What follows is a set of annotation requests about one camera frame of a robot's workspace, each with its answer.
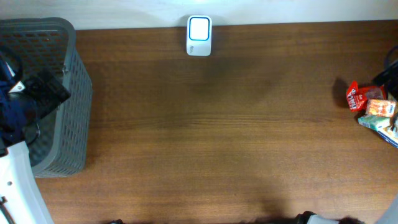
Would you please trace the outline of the green Kleenex tissue pack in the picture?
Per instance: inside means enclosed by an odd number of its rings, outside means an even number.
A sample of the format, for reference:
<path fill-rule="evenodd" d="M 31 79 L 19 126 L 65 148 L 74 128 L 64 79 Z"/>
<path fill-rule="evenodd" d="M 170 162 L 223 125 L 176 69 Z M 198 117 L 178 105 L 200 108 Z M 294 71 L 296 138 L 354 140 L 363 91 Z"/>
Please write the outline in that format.
<path fill-rule="evenodd" d="M 390 118 L 367 114 L 360 117 L 358 123 L 366 128 L 378 131 L 390 125 Z"/>

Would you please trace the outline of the red Hacks candy bag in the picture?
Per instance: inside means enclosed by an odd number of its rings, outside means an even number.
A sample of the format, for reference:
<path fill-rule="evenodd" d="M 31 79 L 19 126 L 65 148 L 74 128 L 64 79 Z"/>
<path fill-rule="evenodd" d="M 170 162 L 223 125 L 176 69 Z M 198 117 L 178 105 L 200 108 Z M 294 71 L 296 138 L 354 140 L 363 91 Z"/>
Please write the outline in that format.
<path fill-rule="evenodd" d="M 383 86 L 367 85 L 360 87 L 357 81 L 353 81 L 346 91 L 346 100 L 351 112 L 365 110 L 368 100 L 372 99 L 387 99 Z"/>

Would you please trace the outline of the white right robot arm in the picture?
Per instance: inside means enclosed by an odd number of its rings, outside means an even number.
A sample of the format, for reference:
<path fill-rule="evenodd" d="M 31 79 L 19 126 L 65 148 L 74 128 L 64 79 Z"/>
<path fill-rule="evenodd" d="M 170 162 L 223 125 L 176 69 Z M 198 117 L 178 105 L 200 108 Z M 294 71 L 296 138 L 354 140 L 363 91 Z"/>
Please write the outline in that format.
<path fill-rule="evenodd" d="M 384 59 L 384 71 L 373 79 L 373 82 L 378 86 L 384 86 L 387 88 L 387 92 L 392 96 L 394 100 L 397 100 L 397 60 L 392 61 L 392 55 L 397 52 L 397 46 L 394 46 L 387 53 Z M 392 137 L 397 136 L 397 115 L 394 115 L 394 122 L 392 124 L 392 136 L 381 134 L 381 137 L 388 143 L 397 147 L 397 141 L 394 142 Z M 339 220 L 332 220 L 324 218 L 313 212 L 306 211 L 302 214 L 298 214 L 295 218 L 294 223 L 303 224 L 342 224 L 342 223 L 360 223 L 364 222 L 353 217 L 344 217 Z M 384 212 L 382 217 L 376 223 L 397 223 L 397 197 L 393 200 L 389 208 Z"/>

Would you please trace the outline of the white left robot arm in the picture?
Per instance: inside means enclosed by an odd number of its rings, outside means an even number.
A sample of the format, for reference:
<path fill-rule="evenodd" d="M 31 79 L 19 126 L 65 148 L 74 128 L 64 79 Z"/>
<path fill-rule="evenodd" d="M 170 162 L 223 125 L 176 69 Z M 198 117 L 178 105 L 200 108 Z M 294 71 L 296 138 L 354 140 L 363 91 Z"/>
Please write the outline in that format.
<path fill-rule="evenodd" d="M 22 60 L 1 47 L 1 223 L 52 223 L 35 181 L 24 129 L 71 96 L 48 70 L 24 81 Z"/>

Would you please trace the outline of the orange Kleenex tissue pack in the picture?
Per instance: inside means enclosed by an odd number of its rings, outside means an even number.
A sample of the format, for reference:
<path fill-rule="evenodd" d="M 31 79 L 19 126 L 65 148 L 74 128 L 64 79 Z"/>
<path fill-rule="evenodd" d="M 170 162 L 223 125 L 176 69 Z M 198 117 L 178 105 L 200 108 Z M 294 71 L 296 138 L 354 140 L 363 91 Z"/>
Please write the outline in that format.
<path fill-rule="evenodd" d="M 366 114 L 391 118 L 394 115 L 396 104 L 395 101 L 371 99 L 368 101 Z"/>

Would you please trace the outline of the beige wet wipes pack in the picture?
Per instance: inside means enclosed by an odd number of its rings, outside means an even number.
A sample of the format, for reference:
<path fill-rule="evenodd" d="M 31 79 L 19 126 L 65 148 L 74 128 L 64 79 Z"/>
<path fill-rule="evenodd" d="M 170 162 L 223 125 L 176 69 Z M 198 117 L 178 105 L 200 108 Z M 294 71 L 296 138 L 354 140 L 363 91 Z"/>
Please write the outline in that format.
<path fill-rule="evenodd" d="M 377 132 L 379 133 L 380 137 L 383 138 L 386 142 L 391 144 L 392 146 L 398 148 L 397 142 L 397 126 L 390 125 L 390 126 L 378 126 Z"/>

